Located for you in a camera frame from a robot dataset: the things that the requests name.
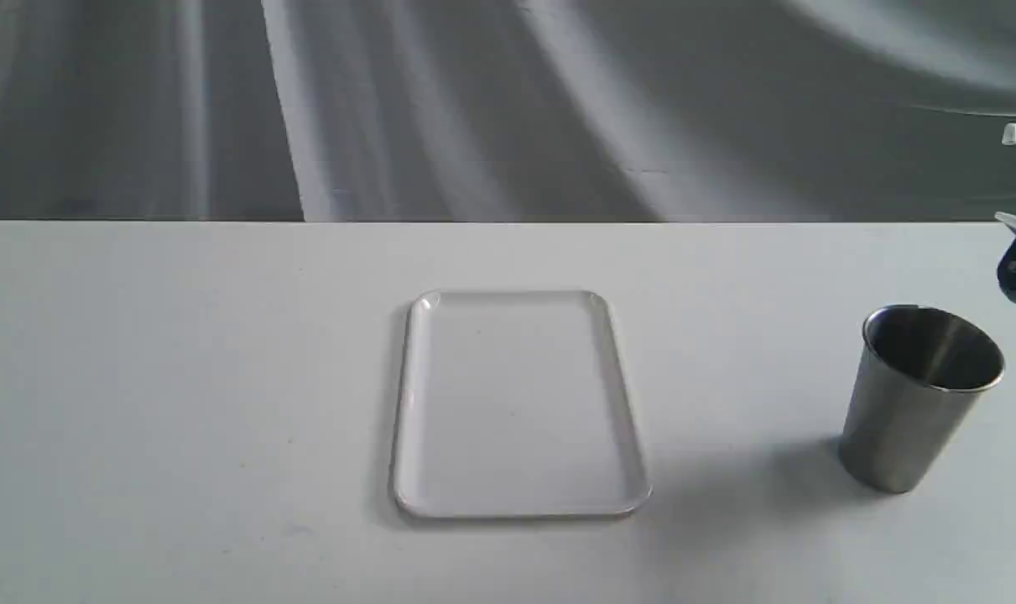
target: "white clip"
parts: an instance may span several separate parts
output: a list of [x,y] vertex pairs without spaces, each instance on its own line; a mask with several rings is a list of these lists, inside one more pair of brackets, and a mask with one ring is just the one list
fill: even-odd
[[1009,147],[1016,145],[1016,122],[1008,122],[1007,126],[1004,126],[1004,137],[1001,141]]

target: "table surface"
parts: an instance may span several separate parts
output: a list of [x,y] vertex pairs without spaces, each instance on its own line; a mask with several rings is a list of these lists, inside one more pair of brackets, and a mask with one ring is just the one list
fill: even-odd
[[[0,223],[0,602],[1016,602],[995,225]],[[443,524],[388,495],[407,303],[585,288],[652,498]],[[832,455],[860,321],[933,304],[1005,381],[913,493]]]

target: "stainless steel cup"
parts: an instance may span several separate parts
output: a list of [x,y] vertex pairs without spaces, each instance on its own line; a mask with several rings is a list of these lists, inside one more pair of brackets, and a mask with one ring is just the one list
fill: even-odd
[[976,398],[1004,374],[1004,355],[974,324],[894,305],[862,324],[865,349],[840,439],[858,481],[904,493],[926,476]]

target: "white tray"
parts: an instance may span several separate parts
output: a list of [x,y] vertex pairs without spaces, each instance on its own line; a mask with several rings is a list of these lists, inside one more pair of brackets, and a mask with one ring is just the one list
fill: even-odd
[[392,490],[406,511],[621,516],[652,492],[599,295],[431,292],[405,348]]

